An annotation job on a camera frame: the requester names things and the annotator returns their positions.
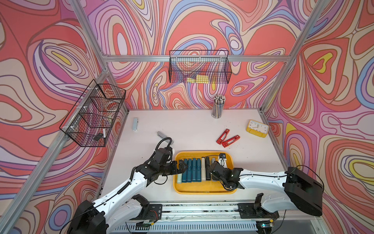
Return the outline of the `pale green pruning pliers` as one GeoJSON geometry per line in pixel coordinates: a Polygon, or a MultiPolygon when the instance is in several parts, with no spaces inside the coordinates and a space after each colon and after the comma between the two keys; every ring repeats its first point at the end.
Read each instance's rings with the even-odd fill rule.
{"type": "Polygon", "coordinates": [[[182,183],[182,174],[178,174],[177,175],[177,184],[181,184],[182,183]]]}

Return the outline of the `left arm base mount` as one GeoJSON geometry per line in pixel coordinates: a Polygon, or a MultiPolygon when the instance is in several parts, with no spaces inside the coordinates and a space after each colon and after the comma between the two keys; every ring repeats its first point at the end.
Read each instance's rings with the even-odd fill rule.
{"type": "Polygon", "coordinates": [[[132,197],[133,200],[140,203],[141,210],[137,217],[132,218],[132,220],[150,220],[157,221],[162,217],[162,204],[150,203],[145,197],[138,194],[132,197]]]}

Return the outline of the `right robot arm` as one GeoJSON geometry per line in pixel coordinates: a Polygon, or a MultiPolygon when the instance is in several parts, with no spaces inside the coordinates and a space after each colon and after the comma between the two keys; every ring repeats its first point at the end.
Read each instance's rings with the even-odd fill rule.
{"type": "Polygon", "coordinates": [[[279,210],[300,210],[312,216],[322,216],[324,185],[296,167],[277,173],[254,172],[243,168],[225,168],[218,162],[208,169],[227,190],[261,189],[261,208],[269,213],[279,210]]]}

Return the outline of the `grey pruning pliers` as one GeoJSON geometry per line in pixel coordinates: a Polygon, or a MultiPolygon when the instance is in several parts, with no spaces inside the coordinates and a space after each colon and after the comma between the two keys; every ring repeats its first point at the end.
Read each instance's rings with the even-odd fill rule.
{"type": "Polygon", "coordinates": [[[214,176],[214,174],[212,173],[213,172],[213,169],[212,169],[212,165],[213,165],[213,163],[216,161],[216,158],[212,158],[211,159],[211,163],[210,163],[210,169],[211,169],[211,173],[210,173],[210,175],[211,175],[211,180],[212,181],[216,181],[217,179],[216,179],[216,177],[214,176]]]}

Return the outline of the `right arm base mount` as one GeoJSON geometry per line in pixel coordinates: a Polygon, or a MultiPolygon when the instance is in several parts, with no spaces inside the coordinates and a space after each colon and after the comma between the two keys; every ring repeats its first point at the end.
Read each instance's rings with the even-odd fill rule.
{"type": "Polygon", "coordinates": [[[238,213],[241,219],[273,219],[277,220],[280,216],[278,211],[270,213],[266,211],[261,204],[263,193],[259,193],[253,203],[238,203],[238,213]]]}

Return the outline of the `grey pruning pliers angled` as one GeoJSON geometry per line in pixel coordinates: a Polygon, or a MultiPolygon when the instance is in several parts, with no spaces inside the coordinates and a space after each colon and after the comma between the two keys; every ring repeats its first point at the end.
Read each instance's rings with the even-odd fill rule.
{"type": "MultiPolygon", "coordinates": [[[[163,142],[163,139],[168,138],[168,136],[161,131],[157,131],[157,135],[161,138],[161,142],[163,142]]],[[[166,142],[170,142],[170,145],[173,145],[174,143],[173,139],[171,140],[167,139],[166,142]]]]}

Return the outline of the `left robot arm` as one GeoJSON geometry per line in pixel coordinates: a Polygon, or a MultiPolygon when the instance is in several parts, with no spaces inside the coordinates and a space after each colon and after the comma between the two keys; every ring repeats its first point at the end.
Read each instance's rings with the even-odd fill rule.
{"type": "Polygon", "coordinates": [[[75,211],[67,228],[68,234],[109,234],[121,223],[145,216],[149,202],[140,191],[160,176],[184,173],[188,165],[172,160],[172,148],[160,148],[144,163],[135,166],[130,177],[103,197],[82,202],[75,211]]]}

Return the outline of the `beige pruning pliers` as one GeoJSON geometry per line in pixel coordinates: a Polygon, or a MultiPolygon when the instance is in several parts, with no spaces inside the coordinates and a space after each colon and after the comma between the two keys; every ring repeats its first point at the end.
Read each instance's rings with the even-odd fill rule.
{"type": "Polygon", "coordinates": [[[206,181],[206,160],[201,158],[201,181],[206,181]]]}

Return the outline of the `dark teal pruning pliers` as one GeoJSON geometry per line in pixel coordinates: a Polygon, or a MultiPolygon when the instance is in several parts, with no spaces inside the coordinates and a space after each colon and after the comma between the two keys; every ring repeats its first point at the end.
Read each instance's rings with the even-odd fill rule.
{"type": "Polygon", "coordinates": [[[186,169],[182,174],[182,183],[187,182],[187,174],[188,174],[188,159],[184,159],[184,163],[186,164],[186,169]]]}

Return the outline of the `black pruning pliers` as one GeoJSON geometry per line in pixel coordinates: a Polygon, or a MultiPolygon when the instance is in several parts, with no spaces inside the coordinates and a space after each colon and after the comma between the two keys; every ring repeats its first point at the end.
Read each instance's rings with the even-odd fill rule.
{"type": "Polygon", "coordinates": [[[205,157],[206,181],[211,181],[210,175],[210,158],[205,157]]]}

